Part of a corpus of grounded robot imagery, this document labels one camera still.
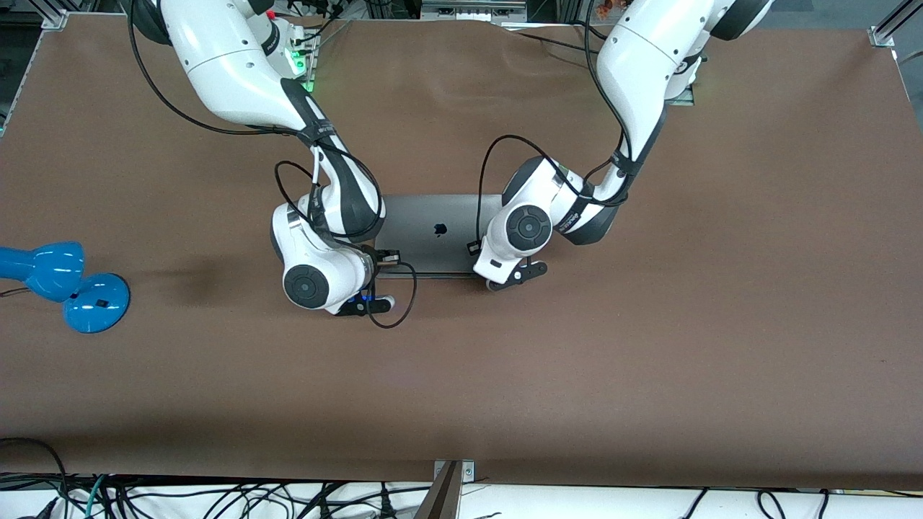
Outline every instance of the black cable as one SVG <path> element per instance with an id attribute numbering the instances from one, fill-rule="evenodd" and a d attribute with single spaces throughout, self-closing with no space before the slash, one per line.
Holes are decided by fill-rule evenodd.
<path id="1" fill-rule="evenodd" d="M 366 304 L 366 315 L 368 316 L 370 320 L 372 320 L 373 323 L 375 323 L 376 326 L 378 326 L 382 330 L 391 330 L 393 328 L 397 328 L 398 326 L 400 326 L 401 323 L 407 319 L 407 316 L 410 315 L 410 311 L 414 308 L 414 302 L 416 301 L 416 285 L 417 285 L 416 269 L 414 268 L 413 265 L 411 265 L 410 263 L 407 263 L 406 261 L 398 261 L 397 264 L 401 265 L 402 267 L 407 267 L 407 270 L 410 271 L 411 279 L 414 280 L 414 290 L 410 293 L 410 303 L 407 303 L 407 309 L 404 310 L 404 313 L 401 316 L 401 318 L 398 320 L 395 320 L 391 324 L 382 324 L 378 322 L 378 320 L 375 319 L 375 314 L 372 313 L 371 305 Z M 369 287 L 368 292 L 371 295 L 371 298 L 368 301 L 370 303 L 371 301 L 375 300 L 375 278 L 374 277 L 372 278 L 372 281 L 369 282 L 368 287 Z"/>
<path id="2" fill-rule="evenodd" d="M 61 475 L 61 488 L 59 490 L 59 493 L 63 494 L 65 498 L 64 499 L 64 515 L 62 515 L 62 517 L 70 517 L 69 510 L 67 508 L 67 505 L 68 505 L 67 472 L 64 469 L 64 462 L 61 461 L 61 456 L 58 456 L 57 451 L 51 445 L 45 443 L 44 441 L 35 440 L 34 438 L 22 438 L 22 437 L 0 438 L 0 445 L 3 445 L 4 443 L 28 443 L 29 445 L 35 445 L 35 446 L 43 448 L 54 458 L 54 463 L 58 467 L 58 473 Z"/>
<path id="3" fill-rule="evenodd" d="M 611 164 L 611 163 L 612 163 L 612 158 L 611 158 L 611 157 L 608 158 L 608 159 L 605 159 L 605 161 L 603 161 L 603 163 L 599 164 L 598 166 L 596 166 L 595 168 L 593 168 L 592 170 L 590 170 L 590 173 L 584 175 L 584 176 L 583 176 L 583 181 L 585 182 L 585 181 L 587 181 L 587 180 L 590 180 L 590 177 L 591 177 L 591 176 L 596 175 L 597 172 L 599 172 L 600 170 L 602 170 L 603 168 L 605 168 L 606 166 L 608 166 L 608 165 Z"/>
<path id="4" fill-rule="evenodd" d="M 775 518 L 769 515 L 769 512 L 762 506 L 762 496 L 769 496 L 770 499 L 775 503 L 775 509 L 779 511 L 779 517 Z M 760 490 L 756 493 L 756 504 L 760 507 L 760 512 L 766 516 L 766 519 L 785 519 L 785 511 L 782 510 L 782 505 L 779 504 L 779 500 L 775 498 L 772 492 L 769 490 Z"/>
<path id="5" fill-rule="evenodd" d="M 578 51 L 583 50 L 583 47 L 579 45 L 574 45 L 573 43 L 559 42 L 558 40 L 552 40 L 550 38 L 545 38 L 543 36 L 535 36 L 534 34 L 526 34 L 525 32 L 519 32 L 519 31 L 517 31 L 516 34 L 519 34 L 520 36 L 523 36 L 525 38 L 532 38 L 533 40 L 538 40 L 539 42 L 553 43 L 555 45 L 560 45 L 562 47 L 568 47 L 570 49 L 577 49 Z M 599 54 L 599 51 L 590 51 L 590 53 Z"/>
<path id="6" fill-rule="evenodd" d="M 298 8 L 298 4 L 297 4 L 296 2 L 290 0 L 290 1 L 289 1 L 289 8 L 292 8 L 292 7 L 294 7 L 294 11 L 295 11 L 296 13 L 298 13 L 298 16 L 299 16 L 299 17 L 302 17 L 302 18 L 303 18 L 303 17 L 305 16 L 304 14 L 302 14 L 301 9 Z"/>
<path id="7" fill-rule="evenodd" d="M 583 20 L 574 19 L 574 20 L 571 20 L 570 22 L 568 22 L 568 25 L 579 25 L 579 26 L 583 27 L 584 29 L 587 29 L 589 32 L 592 32 L 592 33 L 593 33 L 593 36 L 595 36 L 596 38 L 599 38 L 600 40 L 605 40 L 605 34 L 603 34 L 602 32 L 600 32 L 600 31 L 599 31 L 597 28 L 595 28 L 592 24 L 586 23 L 586 22 L 584 22 Z"/>
<path id="8" fill-rule="evenodd" d="M 241 519 L 244 519 L 245 517 L 249 517 L 250 512 L 256 509 L 259 506 L 259 504 L 263 501 L 280 505 L 285 510 L 285 519 L 292 519 L 292 514 L 291 514 L 291 511 L 289 510 L 289 507 L 285 506 L 285 503 L 281 501 L 276 501 L 270 497 L 271 495 L 275 494 L 283 487 L 285 487 L 284 483 L 280 484 L 275 489 L 272 489 L 272 490 L 267 489 L 266 493 L 264 493 L 262 496 L 259 496 L 258 498 L 255 498 L 254 500 L 250 500 L 250 498 L 246 498 L 246 505 L 244 505 L 244 510 L 240 514 Z"/>
<path id="9" fill-rule="evenodd" d="M 590 16 L 593 13 L 594 2 L 587 2 L 586 6 L 586 19 L 583 21 L 584 27 L 590 27 Z M 590 77 L 593 78 L 593 84 L 596 85 L 596 89 L 599 91 L 599 95 L 603 96 L 603 101 L 605 105 L 609 107 L 609 111 L 612 112 L 612 115 L 615 116 L 618 124 L 622 127 L 622 131 L 618 137 L 618 146 L 617 149 L 622 147 L 622 141 L 625 141 L 626 147 L 628 148 L 629 157 L 631 156 L 631 137 L 629 137 L 628 128 L 625 126 L 625 121 L 622 120 L 622 116 L 618 114 L 616 106 L 612 104 L 612 100 L 609 99 L 609 96 L 605 95 L 603 90 L 603 85 L 599 82 L 599 76 L 596 75 L 596 67 L 593 66 L 592 53 L 590 52 L 590 32 L 585 30 L 583 32 L 583 53 L 586 56 L 586 67 L 590 69 Z"/>
<path id="10" fill-rule="evenodd" d="M 409 489 L 388 490 L 388 493 L 389 493 L 390 495 L 394 495 L 394 494 L 402 494 L 402 493 L 404 493 L 404 492 L 422 492 L 422 491 L 424 491 L 424 490 L 429 490 L 429 487 L 411 487 L 411 488 L 409 488 Z M 354 499 L 354 500 L 352 500 L 352 501 L 347 501 L 346 503 L 344 503 L 344 504 L 338 506 L 337 508 L 331 510 L 330 513 L 321 515 L 318 519 L 330 519 L 331 517 L 333 517 L 333 515 L 334 515 L 335 513 L 339 512 L 340 510 L 342 510 L 342 509 L 344 509 L 344 508 L 346 508 L 346 507 L 348 507 L 348 506 L 355 506 L 355 505 L 357 505 L 357 504 L 367 504 L 367 503 L 365 503 L 365 501 L 368 501 L 368 500 L 371 500 L 371 499 L 375 499 L 375 498 L 377 498 L 377 497 L 379 497 L 379 496 L 381 496 L 381 495 L 382 495 L 381 492 L 379 492 L 379 493 L 377 493 L 377 494 L 371 494 L 371 495 L 368 495 L 368 496 L 364 496 L 364 497 L 362 497 L 362 498 Z"/>
<path id="11" fill-rule="evenodd" d="M 690 519 L 692 515 L 695 513 L 695 509 L 699 507 L 701 498 L 705 497 L 705 493 L 707 492 L 708 492 L 708 487 L 703 488 L 701 492 L 699 492 L 699 495 L 696 496 L 695 501 L 692 502 L 692 505 L 689 507 L 689 510 L 686 512 L 686 515 L 683 515 L 679 519 Z"/>
<path id="12" fill-rule="evenodd" d="M 26 288 L 25 286 L 21 286 L 20 288 L 14 288 L 12 290 L 6 290 L 5 292 L 0 292 L 0 297 L 16 296 L 19 294 L 25 294 L 29 291 L 30 290 Z"/>
<path id="13" fill-rule="evenodd" d="M 251 488 L 251 489 L 245 489 L 245 488 L 244 488 L 244 485 L 237 485 L 237 486 L 234 487 L 233 489 L 228 490 L 223 496 L 221 496 L 217 501 L 215 501 L 215 502 L 209 507 L 209 509 L 205 512 L 205 515 L 202 516 L 202 519 L 209 519 L 209 515 L 211 514 L 211 512 L 212 512 L 215 508 L 218 507 L 218 504 L 219 504 L 220 502 L 224 501 L 224 498 L 230 497 L 231 494 L 234 493 L 235 491 L 240 491 L 240 495 L 238 495 L 237 497 L 235 497 L 234 499 L 232 499 L 230 502 L 228 502 L 226 505 L 224 505 L 224 508 L 220 509 L 220 510 L 218 511 L 218 513 L 215 514 L 215 519 L 221 519 L 221 518 L 222 518 L 222 514 L 224 514 L 225 512 L 227 512 L 228 509 L 231 508 L 232 505 L 234 505 L 234 503 L 236 503 L 236 502 L 238 502 L 238 501 L 244 499 L 244 498 L 246 497 L 246 494 L 252 492 L 253 490 L 258 489 L 259 487 L 260 487 L 260 485 L 256 485 L 255 487 L 253 487 L 253 488 Z"/>
<path id="14" fill-rule="evenodd" d="M 330 483 L 329 485 L 325 483 L 324 486 L 321 487 L 320 492 L 318 492 L 316 496 L 311 498 L 311 501 L 309 501 L 308 504 L 305 505 L 305 508 L 302 509 L 302 511 L 298 514 L 297 517 L 295 517 L 295 519 L 305 519 L 305 517 L 309 513 L 311 513 L 312 510 L 317 508 L 321 500 L 326 499 L 327 496 L 329 496 L 336 490 L 342 488 L 343 486 L 345 486 L 345 483 Z"/>
<path id="15" fill-rule="evenodd" d="M 330 15 L 330 18 L 328 18 L 327 21 L 324 22 L 324 25 L 321 25 L 321 26 L 320 26 L 320 29 L 318 29 L 317 32 L 315 32 L 314 34 L 311 34 L 310 36 L 308 36 L 308 37 L 306 37 L 306 38 L 304 38 L 304 39 L 302 39 L 302 40 L 298 40 L 296 43 L 298 43 L 298 44 L 300 45 L 300 44 L 302 44 L 302 43 L 307 43 L 307 42 L 310 42 L 311 40 L 314 40 L 315 38 L 317 38 L 318 36 L 320 36 L 320 33 L 323 32 L 324 29 L 326 29 L 327 27 L 329 27 L 330 24 L 333 23 L 333 20 L 335 20 L 335 19 L 337 19 L 337 17 L 335 17 L 335 16 L 333 16 L 333 15 Z"/>
<path id="16" fill-rule="evenodd" d="M 196 125 L 197 127 L 207 129 L 216 133 L 221 133 L 224 135 L 269 135 L 269 134 L 281 134 L 282 132 L 277 128 L 265 128 L 258 130 L 230 130 L 219 127 L 214 127 L 212 125 L 203 123 L 189 115 L 186 115 L 182 110 L 176 108 L 166 97 L 163 96 L 160 89 L 157 88 L 157 85 L 154 84 L 154 80 L 150 77 L 148 69 L 144 66 L 144 62 L 141 60 L 141 54 L 138 52 L 138 41 L 135 39 L 135 3 L 137 0 L 131 0 L 131 3 L 128 7 L 128 40 L 131 42 L 131 52 L 135 55 L 135 61 L 138 63 L 138 68 L 141 70 L 141 75 L 144 76 L 144 79 L 148 82 L 148 86 L 154 92 L 154 95 L 157 96 L 157 99 L 161 100 L 161 103 L 165 104 L 167 108 L 173 111 L 174 114 L 183 117 L 186 121 Z"/>
<path id="17" fill-rule="evenodd" d="M 817 512 L 817 519 L 823 519 L 824 513 L 827 512 L 827 503 L 830 501 L 830 491 L 828 489 L 821 489 L 821 494 L 823 494 L 823 501 L 821 501 L 821 509 Z"/>
<path id="18" fill-rule="evenodd" d="M 889 494 L 894 494 L 895 496 L 903 496 L 906 498 L 923 498 L 923 495 L 920 494 L 908 494 L 906 492 L 899 492 L 897 490 L 882 490 L 882 492 L 887 492 Z"/>

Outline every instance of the table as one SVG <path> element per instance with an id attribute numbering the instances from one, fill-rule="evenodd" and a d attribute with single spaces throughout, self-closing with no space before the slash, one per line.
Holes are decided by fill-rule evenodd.
<path id="1" fill-rule="evenodd" d="M 35 296 L 0 302 L 3 435 L 75 472 L 419 480 L 472 458 L 494 482 L 923 486 L 923 137 L 864 32 L 713 43 L 603 242 L 552 239 L 549 274 L 503 293 L 427 280 L 384 332 L 281 290 L 271 170 L 303 146 L 168 112 L 124 25 L 43 37 L 0 142 L 0 243 L 76 239 L 132 306 L 81 336 Z M 141 52 L 220 123 L 171 49 Z M 480 22 L 356 22 L 315 94 L 386 194 L 474 193 L 503 133 L 576 171 L 612 151 L 581 60 Z M 530 156 L 501 145 L 486 190 Z"/>

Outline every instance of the cable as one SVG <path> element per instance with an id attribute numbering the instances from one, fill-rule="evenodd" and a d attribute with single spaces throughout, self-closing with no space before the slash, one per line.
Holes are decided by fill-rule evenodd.
<path id="1" fill-rule="evenodd" d="M 594 2 L 587 2 L 586 19 L 583 21 L 583 27 L 590 27 L 590 16 L 593 13 L 593 4 Z M 622 120 L 622 116 L 618 114 L 616 106 L 612 104 L 609 96 L 605 95 L 603 85 L 599 82 L 599 76 L 596 75 L 596 67 L 593 66 L 592 53 L 590 52 L 590 32 L 588 30 L 583 32 L 583 53 L 586 56 L 586 67 L 590 69 L 590 77 L 593 78 L 593 84 L 596 85 L 596 89 L 599 91 L 599 95 L 603 96 L 605 105 L 609 107 L 609 111 L 612 112 L 612 115 L 615 116 L 618 124 L 622 127 L 622 131 L 618 137 L 617 149 L 621 149 L 622 141 L 624 140 L 626 147 L 628 148 L 629 157 L 631 157 L 631 137 L 629 137 L 628 128 L 625 126 L 625 121 Z"/>
<path id="2" fill-rule="evenodd" d="M 0 297 L 16 296 L 19 294 L 25 294 L 29 291 L 30 290 L 28 288 L 26 288 L 25 286 L 22 286 L 20 288 L 14 288 L 12 290 L 6 290 L 5 292 L 0 292 Z"/>
<path id="3" fill-rule="evenodd" d="M 417 285 L 416 269 L 414 269 L 414 266 L 406 261 L 398 261 L 397 264 L 401 265 L 402 267 L 407 267 L 407 270 L 410 271 L 411 279 L 414 280 L 414 290 L 410 293 L 410 303 L 407 304 L 407 309 L 404 310 L 404 313 L 401 316 L 401 318 L 398 320 L 395 320 L 391 324 L 382 324 L 378 322 L 378 320 L 375 319 L 375 314 L 372 313 L 371 306 L 366 305 L 366 315 L 368 316 L 370 320 L 372 320 L 373 323 L 375 323 L 376 326 L 378 326 L 382 330 L 391 330 L 393 328 L 397 328 L 398 326 L 400 326 L 401 323 L 407 319 L 407 316 L 410 315 L 410 311 L 411 309 L 414 308 L 414 302 L 416 301 L 416 285 Z M 372 281 L 369 282 L 368 286 L 369 286 L 368 291 L 369 291 L 369 294 L 371 295 L 371 299 L 369 299 L 369 301 L 374 301 L 375 300 L 375 277 L 374 276 L 372 277 Z"/>
<path id="4" fill-rule="evenodd" d="M 401 494 L 401 493 L 404 493 L 404 492 L 422 492 L 422 491 L 424 491 L 424 490 L 429 490 L 429 487 L 412 487 L 412 488 L 409 488 L 409 489 L 388 490 L 388 493 L 389 493 L 390 495 L 394 495 L 394 494 Z M 354 500 L 352 500 L 352 501 L 347 501 L 346 503 L 344 503 L 344 504 L 338 506 L 337 508 L 331 510 L 330 513 L 322 514 L 318 519 L 330 519 L 331 517 L 333 517 L 333 515 L 334 515 L 335 513 L 339 512 L 340 510 L 342 510 L 342 509 L 344 509 L 344 508 L 346 508 L 346 507 L 348 507 L 348 506 L 355 506 L 355 505 L 357 505 L 357 504 L 367 504 L 367 503 L 365 503 L 365 501 L 368 501 L 368 500 L 371 500 L 371 499 L 375 499 L 376 497 L 379 497 L 379 496 L 381 496 L 381 492 L 379 492 L 379 493 L 377 493 L 377 494 L 371 494 L 371 495 L 368 495 L 368 496 L 365 496 L 365 497 L 362 497 L 362 498 L 354 499 Z"/>
<path id="5" fill-rule="evenodd" d="M 568 47 L 570 49 L 577 49 L 578 51 L 583 50 L 583 47 L 579 45 L 574 45 L 573 43 L 559 42 L 558 40 L 551 40 L 549 38 L 544 38 L 542 36 L 535 36 L 534 34 L 526 34 L 525 32 L 516 32 L 516 34 L 519 34 L 520 36 L 525 37 L 525 38 L 532 38 L 533 40 L 538 40 L 539 42 L 553 43 L 555 45 L 560 45 L 562 47 Z M 599 54 L 599 51 L 590 51 L 590 53 Z"/>
<path id="6" fill-rule="evenodd" d="M 817 512 L 817 519 L 823 519 L 824 513 L 827 512 L 827 503 L 830 501 L 828 489 L 821 489 L 821 494 L 823 494 L 823 501 L 821 501 L 821 509 Z"/>
<path id="7" fill-rule="evenodd" d="M 186 121 L 196 125 L 197 127 L 207 129 L 216 133 L 221 133 L 224 135 L 269 135 L 269 134 L 281 134 L 282 132 L 277 128 L 265 128 L 258 130 L 230 130 L 219 127 L 214 127 L 212 125 L 203 123 L 189 115 L 186 115 L 182 110 L 176 108 L 172 103 L 170 103 L 166 97 L 163 96 L 160 89 L 157 88 L 157 85 L 154 84 L 154 80 L 151 79 L 148 69 L 144 66 L 144 62 L 141 60 L 141 54 L 138 51 L 138 41 L 135 39 L 135 3 L 138 0 L 131 0 L 131 3 L 128 7 L 128 40 L 131 42 L 131 52 L 135 55 L 135 61 L 138 63 L 138 68 L 141 69 L 141 75 L 144 76 L 144 79 L 148 82 L 148 86 L 154 92 L 154 95 L 157 96 L 157 99 L 161 100 L 161 103 L 165 104 L 167 108 L 173 111 L 174 114 L 183 117 Z"/>
<path id="8" fill-rule="evenodd" d="M 298 8 L 298 4 L 292 0 L 289 0 L 289 8 L 293 8 L 293 7 L 294 7 L 294 12 L 298 13 L 299 17 L 302 17 L 302 18 L 305 17 L 305 15 L 302 14 L 301 9 Z"/>
<path id="9" fill-rule="evenodd" d="M 69 510 L 67 509 L 68 498 L 67 498 L 67 473 L 64 469 L 64 462 L 61 461 L 61 456 L 58 456 L 57 451 L 52 448 L 51 445 L 45 443 L 41 440 L 35 440 L 34 438 L 22 438 L 22 437 L 9 437 L 9 438 L 0 438 L 0 445 L 4 443 L 28 443 L 30 445 L 36 445 L 43 448 L 47 451 L 53 458 L 54 463 L 58 467 L 58 473 L 61 475 L 61 488 L 59 493 L 63 494 L 65 497 L 64 500 L 64 515 L 62 517 L 70 517 Z"/>
<path id="10" fill-rule="evenodd" d="M 775 503 L 775 509 L 779 511 L 778 519 L 785 519 L 785 511 L 782 510 L 782 505 L 779 504 L 779 500 L 777 500 L 773 493 L 769 490 L 760 490 L 756 493 L 756 504 L 760 507 L 760 512 L 762 512 L 762 514 L 765 515 L 767 519 L 776 519 L 775 517 L 769 515 L 769 512 L 767 512 L 766 509 L 762 506 L 762 496 L 769 496 L 770 499 L 773 500 L 773 503 Z"/>
<path id="11" fill-rule="evenodd" d="M 906 492 L 898 492 L 897 490 L 882 490 L 882 492 L 894 494 L 895 496 L 903 496 L 905 498 L 923 498 L 923 495 L 920 494 L 908 494 Z"/>
<path id="12" fill-rule="evenodd" d="M 915 60 L 915 59 L 919 58 L 920 56 L 923 56 L 923 50 L 914 51 L 914 52 L 912 52 L 912 53 L 910 53 L 910 54 L 904 56 L 903 58 L 901 58 L 901 60 L 897 62 L 897 65 L 906 65 L 906 64 L 909 63 L 910 61 Z"/>
<path id="13" fill-rule="evenodd" d="M 696 496 L 695 501 L 692 502 L 692 505 L 689 507 L 689 510 L 686 512 L 686 515 L 683 515 L 679 519 L 690 519 L 695 513 L 695 509 L 699 507 L 701 498 L 705 497 L 705 493 L 708 492 L 708 487 L 705 487 L 699 492 L 699 495 Z"/>
<path id="14" fill-rule="evenodd" d="M 571 20 L 570 22 L 568 22 L 568 25 L 579 25 L 579 26 L 583 27 L 584 29 L 588 30 L 589 32 L 592 32 L 592 33 L 593 33 L 593 36 L 595 36 L 596 38 L 599 38 L 600 40 L 605 40 L 605 34 L 603 34 L 602 32 L 600 32 L 600 31 L 599 31 L 597 28 L 595 28 L 592 24 L 586 23 L 586 22 L 584 22 L 583 20 L 574 19 L 574 20 Z"/>
<path id="15" fill-rule="evenodd" d="M 93 483 L 93 488 L 90 490 L 90 496 L 87 498 L 87 510 L 83 514 L 84 519 L 90 519 L 92 517 L 93 500 L 96 498 L 96 493 L 100 491 L 100 485 L 104 479 L 106 479 L 105 474 L 97 477 L 96 483 Z"/>
<path id="16" fill-rule="evenodd" d="M 330 18 L 328 18 L 327 21 L 324 22 L 324 25 L 321 25 L 321 26 L 320 26 L 320 29 L 318 29 L 317 32 L 315 32 L 314 34 L 311 34 L 310 36 L 308 36 L 308 37 L 306 37 L 306 38 L 304 38 L 304 39 L 302 39 L 302 40 L 298 40 L 296 43 L 298 43 L 298 44 L 300 45 L 301 43 L 307 43 L 307 42 L 310 42 L 311 40 L 314 40 L 315 38 L 317 38 L 318 36 L 320 36 L 320 33 L 323 32 L 324 29 L 326 29 L 327 27 L 329 27 L 330 24 L 333 23 L 333 20 L 335 20 L 335 19 L 337 19 L 336 16 L 330 15 Z"/>
<path id="17" fill-rule="evenodd" d="M 611 164 L 611 163 L 612 163 L 612 158 L 611 158 L 611 157 L 608 158 L 608 159 L 605 159 L 605 161 L 603 161 L 603 163 L 599 164 L 598 166 L 596 166 L 595 168 L 593 168 L 592 170 L 590 170 L 590 173 L 584 175 L 584 176 L 583 176 L 583 181 L 586 182 L 587 180 L 590 180 L 590 177 L 591 177 L 591 176 L 596 175 L 596 173 L 597 173 L 598 171 L 602 170 L 603 168 L 605 168 L 606 166 L 608 166 L 608 165 Z"/>

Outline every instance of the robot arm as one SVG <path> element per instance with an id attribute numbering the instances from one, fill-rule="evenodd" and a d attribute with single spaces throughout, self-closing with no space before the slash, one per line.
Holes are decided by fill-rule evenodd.
<path id="1" fill-rule="evenodd" d="M 293 42 L 305 39 L 304 30 L 269 20 L 270 6 L 262 0 L 160 1 L 176 55 L 205 106 L 233 123 L 287 127 L 309 147 L 319 142 L 330 151 L 318 154 L 330 179 L 319 194 L 329 230 L 354 243 L 371 239 L 385 216 L 378 190 L 299 80 L 303 61 L 292 54 L 306 49 Z"/>
<path id="2" fill-rule="evenodd" d="M 772 2 L 635 0 L 596 61 L 601 89 L 622 123 L 611 167 L 597 186 L 543 157 L 524 163 L 503 191 L 503 209 L 488 225 L 474 265 L 488 286 L 520 280 L 520 262 L 547 244 L 551 229 L 575 245 L 602 239 L 656 142 L 665 100 L 694 79 L 705 42 L 746 33 Z"/>
<path id="3" fill-rule="evenodd" d="M 385 208 L 371 174 L 351 158 L 306 89 L 304 56 L 311 51 L 304 43 L 313 36 L 284 19 L 270 19 L 271 0 L 122 2 L 145 36 L 174 47 L 210 111 L 241 125 L 290 128 L 313 152 L 314 181 L 319 165 L 330 183 L 294 207 L 278 207 L 270 237 L 284 264 L 282 286 L 289 299 L 304 308 L 340 312 L 375 269 L 374 259 L 348 242 L 375 237 Z"/>

